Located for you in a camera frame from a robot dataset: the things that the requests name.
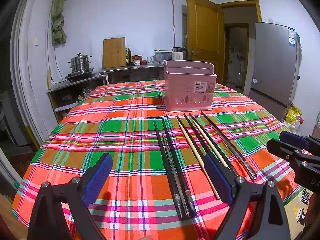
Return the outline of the black chopstick silver end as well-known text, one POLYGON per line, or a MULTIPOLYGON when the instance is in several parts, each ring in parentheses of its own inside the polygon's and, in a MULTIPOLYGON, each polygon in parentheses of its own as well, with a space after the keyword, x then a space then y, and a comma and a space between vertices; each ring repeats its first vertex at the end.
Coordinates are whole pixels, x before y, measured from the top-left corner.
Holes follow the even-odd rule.
POLYGON ((257 174, 254 171, 254 169, 249 165, 249 163, 246 161, 246 159, 242 156, 242 154, 238 151, 238 149, 231 143, 231 141, 224 135, 224 133, 218 129, 216 124, 208 118, 208 116, 201 111, 201 114, 206 118, 206 120, 212 125, 215 132, 219 135, 219 137, 223 140, 223 142, 227 145, 227 147, 231 150, 231 152, 240 160, 241 164, 249 174, 249 177, 252 181, 255 181, 257 179, 257 174))

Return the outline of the light wooden chopstick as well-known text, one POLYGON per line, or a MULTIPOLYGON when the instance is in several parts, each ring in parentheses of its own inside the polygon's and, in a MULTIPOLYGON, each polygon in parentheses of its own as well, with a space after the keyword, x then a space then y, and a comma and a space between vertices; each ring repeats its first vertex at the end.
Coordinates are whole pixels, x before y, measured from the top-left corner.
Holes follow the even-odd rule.
POLYGON ((192 137, 189 137, 189 135, 187 134, 187 131, 185 130, 185 128, 182 126, 182 124, 181 124, 180 122, 179 122, 178 124, 179 124, 179 127, 180 127, 181 131, 183 132, 183 134, 184 134, 184 136, 185 136, 186 141, 188 142, 190 148, 192 149, 192 152, 193 152, 193 154, 195 155, 195 157, 196 157, 196 159, 197 159, 197 161, 198 161, 198 163, 199 163, 199 165, 200 165, 200 167, 201 167, 201 169, 202 169, 202 172, 203 172, 204 175, 206 176, 206 178, 207 178, 207 180, 208 180, 208 183, 210 184, 210 186, 211 186, 211 188, 212 188, 212 191, 213 191, 213 193, 214 193, 215 198, 216 198, 217 200, 219 200, 219 199, 220 199, 220 196, 219 196, 216 188, 215 188, 214 185, 212 184, 212 182, 211 182, 211 180, 210 180, 207 172, 206 172, 205 169, 204 169, 204 162, 203 162, 203 160, 201 159, 201 157, 200 157, 200 155, 199 155, 196 147, 193 145, 193 143, 192 143, 192 141, 191 141, 192 137))
POLYGON ((213 152, 215 153, 215 155, 217 156, 217 158, 219 159, 220 163, 224 166, 229 168, 229 166, 227 165, 227 163, 225 162, 225 160, 223 159, 222 155, 218 152, 217 148, 214 146, 214 144, 210 141, 209 137, 205 134, 204 130, 195 122, 195 120, 192 120, 192 122, 195 124, 195 126, 199 129, 199 131, 201 132, 201 134, 203 135, 203 137, 205 138, 206 142, 208 142, 209 146, 211 147, 211 149, 213 150, 213 152))

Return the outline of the black chopstick patterned end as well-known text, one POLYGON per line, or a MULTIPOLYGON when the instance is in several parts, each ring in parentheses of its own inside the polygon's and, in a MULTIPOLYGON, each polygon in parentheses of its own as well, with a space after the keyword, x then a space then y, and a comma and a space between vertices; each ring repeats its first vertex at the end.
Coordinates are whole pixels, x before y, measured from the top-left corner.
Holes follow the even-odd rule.
POLYGON ((184 216, 185 216, 186 219, 188 219, 188 218, 190 218, 190 213, 189 213, 189 210, 188 210, 188 207, 187 207, 184 195, 183 195, 183 191, 181 189, 181 184, 180 184, 180 181, 179 181, 179 178, 178 178, 178 175, 177 175, 177 171, 176 171, 176 168, 175 168, 175 165, 174 165, 171 153, 170 153, 169 145, 168 145, 167 140, 165 138, 164 132, 162 132, 162 137, 163 137, 165 148, 167 150, 167 155, 168 155, 170 167, 171 167, 171 170, 172 170, 172 174, 174 176, 174 180, 175 180, 175 183, 176 183, 176 187, 177 187, 177 190, 178 190, 179 195, 180 195, 180 202, 181 202, 182 207, 184 209, 184 216))

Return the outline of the steel kitchen shelf table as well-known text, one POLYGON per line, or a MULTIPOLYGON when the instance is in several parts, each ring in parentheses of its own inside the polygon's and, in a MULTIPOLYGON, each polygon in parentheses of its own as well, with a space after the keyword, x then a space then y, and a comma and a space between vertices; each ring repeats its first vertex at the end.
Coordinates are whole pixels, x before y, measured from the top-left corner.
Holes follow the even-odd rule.
POLYGON ((164 64, 152 63, 138 66, 101 68, 100 75, 106 77, 106 83, 140 82, 164 79, 164 64))

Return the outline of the yellow snack bag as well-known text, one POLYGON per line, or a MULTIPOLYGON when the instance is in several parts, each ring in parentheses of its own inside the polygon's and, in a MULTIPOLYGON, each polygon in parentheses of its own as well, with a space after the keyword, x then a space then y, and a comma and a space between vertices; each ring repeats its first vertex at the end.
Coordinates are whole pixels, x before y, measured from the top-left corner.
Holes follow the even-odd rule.
POLYGON ((296 107, 294 104, 291 104, 289 110, 287 111, 285 121, 288 124, 292 124, 295 121, 299 120, 301 116, 302 112, 300 111, 300 109, 296 107))

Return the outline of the silver refrigerator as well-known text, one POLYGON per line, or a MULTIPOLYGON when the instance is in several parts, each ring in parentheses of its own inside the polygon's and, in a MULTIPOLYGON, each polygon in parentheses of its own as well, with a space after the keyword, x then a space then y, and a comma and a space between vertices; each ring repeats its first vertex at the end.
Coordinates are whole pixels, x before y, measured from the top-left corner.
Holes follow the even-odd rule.
POLYGON ((299 38, 295 29, 255 24, 255 61, 249 97, 283 121, 299 80, 299 38))

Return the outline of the plaid tablecloth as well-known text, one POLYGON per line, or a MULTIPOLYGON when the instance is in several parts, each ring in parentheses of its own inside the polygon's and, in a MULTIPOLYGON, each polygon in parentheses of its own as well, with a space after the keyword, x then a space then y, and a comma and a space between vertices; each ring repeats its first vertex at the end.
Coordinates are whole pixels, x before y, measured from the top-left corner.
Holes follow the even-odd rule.
MULTIPOLYGON (((112 155, 113 167, 96 202, 89 207, 107 239, 211 239, 228 206, 216 199, 178 122, 183 113, 166 110, 164 82, 101 86, 77 104, 52 130, 33 157, 12 205, 14 217, 28 225, 41 184, 69 182, 112 155), (168 129, 197 216, 178 219, 155 129, 168 129)), ((215 87, 212 109, 195 118, 222 146, 212 124, 227 136, 257 174, 274 180, 295 238, 304 227, 308 193, 293 178, 286 161, 270 155, 267 142, 284 125, 262 106, 222 85, 215 87)))

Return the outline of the low steel side shelf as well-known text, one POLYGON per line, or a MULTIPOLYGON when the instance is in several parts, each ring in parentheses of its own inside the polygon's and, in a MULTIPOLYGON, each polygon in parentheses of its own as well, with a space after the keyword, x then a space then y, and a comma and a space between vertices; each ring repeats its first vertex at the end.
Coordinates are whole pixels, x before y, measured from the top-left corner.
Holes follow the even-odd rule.
POLYGON ((106 75, 94 73, 82 80, 64 81, 54 85, 52 89, 48 90, 47 95, 57 122, 60 122, 90 92, 107 83, 108 78, 106 75))

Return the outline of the pink plastic utensil holder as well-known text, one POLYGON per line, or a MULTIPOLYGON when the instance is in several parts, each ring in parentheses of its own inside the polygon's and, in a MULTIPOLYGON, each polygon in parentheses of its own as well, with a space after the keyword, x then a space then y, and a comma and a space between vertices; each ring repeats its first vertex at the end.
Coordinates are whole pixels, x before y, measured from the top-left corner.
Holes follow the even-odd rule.
POLYGON ((212 63, 165 60, 166 109, 170 112, 211 110, 216 79, 212 63))

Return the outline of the beige power strip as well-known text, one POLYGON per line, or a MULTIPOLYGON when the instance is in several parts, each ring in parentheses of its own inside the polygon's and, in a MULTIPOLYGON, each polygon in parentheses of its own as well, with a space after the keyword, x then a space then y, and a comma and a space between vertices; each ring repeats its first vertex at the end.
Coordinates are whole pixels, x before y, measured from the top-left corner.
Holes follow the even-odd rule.
POLYGON ((50 68, 48 68, 48 71, 47 71, 47 87, 48 87, 48 90, 51 90, 52 88, 52 75, 51 75, 50 68))

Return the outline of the white electric kettle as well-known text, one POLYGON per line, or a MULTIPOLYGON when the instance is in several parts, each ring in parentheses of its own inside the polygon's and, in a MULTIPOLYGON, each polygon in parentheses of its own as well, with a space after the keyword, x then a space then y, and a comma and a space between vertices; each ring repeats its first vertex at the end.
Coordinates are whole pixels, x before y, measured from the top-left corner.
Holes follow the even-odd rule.
POLYGON ((185 47, 173 47, 172 49, 173 60, 187 60, 188 50, 185 47))

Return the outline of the yellow wooden door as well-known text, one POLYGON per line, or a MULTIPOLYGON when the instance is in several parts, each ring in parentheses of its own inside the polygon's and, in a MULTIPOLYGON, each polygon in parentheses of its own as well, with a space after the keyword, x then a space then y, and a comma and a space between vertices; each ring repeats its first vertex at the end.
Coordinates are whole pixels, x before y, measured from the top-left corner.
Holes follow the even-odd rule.
POLYGON ((187 0, 188 59, 214 65, 217 83, 223 82, 225 56, 224 15, 209 0, 187 0))

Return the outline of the red lidded jar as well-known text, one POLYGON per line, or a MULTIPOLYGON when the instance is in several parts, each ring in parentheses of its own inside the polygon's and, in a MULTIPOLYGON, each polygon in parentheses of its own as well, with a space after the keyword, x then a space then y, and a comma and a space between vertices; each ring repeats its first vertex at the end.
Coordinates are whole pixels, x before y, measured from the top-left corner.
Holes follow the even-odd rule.
POLYGON ((141 55, 133 55, 132 56, 132 65, 139 66, 141 65, 142 56, 141 55))

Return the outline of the wooden cutting board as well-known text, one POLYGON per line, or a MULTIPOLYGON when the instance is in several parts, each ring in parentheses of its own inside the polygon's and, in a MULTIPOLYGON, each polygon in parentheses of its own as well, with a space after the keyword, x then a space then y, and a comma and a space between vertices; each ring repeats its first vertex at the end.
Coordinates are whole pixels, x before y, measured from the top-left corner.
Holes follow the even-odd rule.
POLYGON ((103 40, 103 68, 124 67, 125 38, 108 38, 103 40))

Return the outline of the green hanging curtain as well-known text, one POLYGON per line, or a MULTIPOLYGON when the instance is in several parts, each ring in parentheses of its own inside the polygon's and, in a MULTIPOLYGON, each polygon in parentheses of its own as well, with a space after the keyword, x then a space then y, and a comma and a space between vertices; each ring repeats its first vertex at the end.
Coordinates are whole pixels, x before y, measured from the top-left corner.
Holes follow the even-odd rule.
POLYGON ((63 30, 65 19, 62 15, 64 4, 65 0, 52 0, 50 10, 50 16, 52 20, 52 45, 61 45, 66 43, 67 36, 63 30))

